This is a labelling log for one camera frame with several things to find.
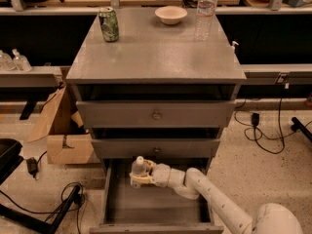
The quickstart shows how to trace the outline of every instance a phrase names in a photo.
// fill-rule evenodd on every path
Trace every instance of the can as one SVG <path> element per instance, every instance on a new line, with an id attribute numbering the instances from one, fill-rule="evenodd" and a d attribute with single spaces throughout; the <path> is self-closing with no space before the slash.
<path id="1" fill-rule="evenodd" d="M 101 33 L 106 42 L 115 42 L 119 38 L 116 12 L 112 7 L 102 7 L 98 13 Z"/>

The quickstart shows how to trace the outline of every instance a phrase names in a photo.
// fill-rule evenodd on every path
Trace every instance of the white bowl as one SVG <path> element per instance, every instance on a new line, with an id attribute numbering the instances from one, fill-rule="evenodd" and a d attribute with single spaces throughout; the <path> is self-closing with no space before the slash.
<path id="1" fill-rule="evenodd" d="M 187 11 L 178 6 L 165 6 L 157 9 L 155 14 L 164 24 L 177 24 L 185 18 Z"/>

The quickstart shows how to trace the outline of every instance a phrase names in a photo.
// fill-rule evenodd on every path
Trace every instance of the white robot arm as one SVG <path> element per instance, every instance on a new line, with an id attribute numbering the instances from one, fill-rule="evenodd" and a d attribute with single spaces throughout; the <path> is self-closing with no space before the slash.
<path id="1" fill-rule="evenodd" d="M 303 234 L 300 223 L 287 208 L 265 204 L 251 217 L 195 168 L 184 172 L 138 156 L 130 177 L 134 188 L 142 184 L 170 187 L 190 200 L 196 200 L 201 194 L 232 234 Z"/>

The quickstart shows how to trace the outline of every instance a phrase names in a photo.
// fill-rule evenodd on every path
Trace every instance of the drawer knob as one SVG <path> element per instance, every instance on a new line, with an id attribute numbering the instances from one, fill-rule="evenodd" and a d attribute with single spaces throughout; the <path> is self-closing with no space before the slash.
<path id="1" fill-rule="evenodd" d="M 154 153 L 160 153 L 160 148 L 159 147 L 155 147 L 154 148 Z"/>
<path id="2" fill-rule="evenodd" d="M 152 115 L 154 120 L 160 120 L 162 118 L 161 114 L 157 111 L 155 111 Z"/>

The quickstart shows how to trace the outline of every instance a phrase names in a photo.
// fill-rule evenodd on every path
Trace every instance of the cabinet top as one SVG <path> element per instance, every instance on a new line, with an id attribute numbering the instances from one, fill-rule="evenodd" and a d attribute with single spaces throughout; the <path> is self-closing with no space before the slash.
<path id="1" fill-rule="evenodd" d="M 245 74 L 216 17 L 210 39 L 194 40 L 195 13 L 165 25 L 155 8 L 116 9 L 119 40 L 103 40 L 95 18 L 67 81 L 100 83 L 240 83 Z"/>

